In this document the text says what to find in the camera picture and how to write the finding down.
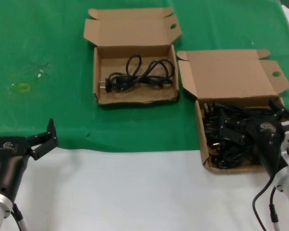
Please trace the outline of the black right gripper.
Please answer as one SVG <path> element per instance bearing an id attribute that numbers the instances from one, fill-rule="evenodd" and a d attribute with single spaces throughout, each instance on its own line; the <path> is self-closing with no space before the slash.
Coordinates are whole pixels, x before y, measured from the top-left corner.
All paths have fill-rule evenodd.
<path id="1" fill-rule="evenodd" d="M 253 151 L 268 175 L 275 174 L 286 166 L 280 155 L 284 131 L 278 121 L 289 121 L 289 109 L 276 100 L 269 100 L 269 119 L 254 119 L 246 126 L 246 132 L 253 143 Z M 246 144 L 242 123 L 229 118 L 223 109 L 219 111 L 219 135 L 236 144 Z"/>

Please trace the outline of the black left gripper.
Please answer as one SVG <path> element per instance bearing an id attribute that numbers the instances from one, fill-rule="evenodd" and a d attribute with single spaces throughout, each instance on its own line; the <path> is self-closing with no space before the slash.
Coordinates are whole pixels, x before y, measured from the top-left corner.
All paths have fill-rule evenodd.
<path id="1" fill-rule="evenodd" d="M 15 202 L 30 156 L 39 160 L 57 146 L 58 138 L 52 118 L 46 132 L 27 139 L 19 136 L 0 136 L 0 194 Z"/>

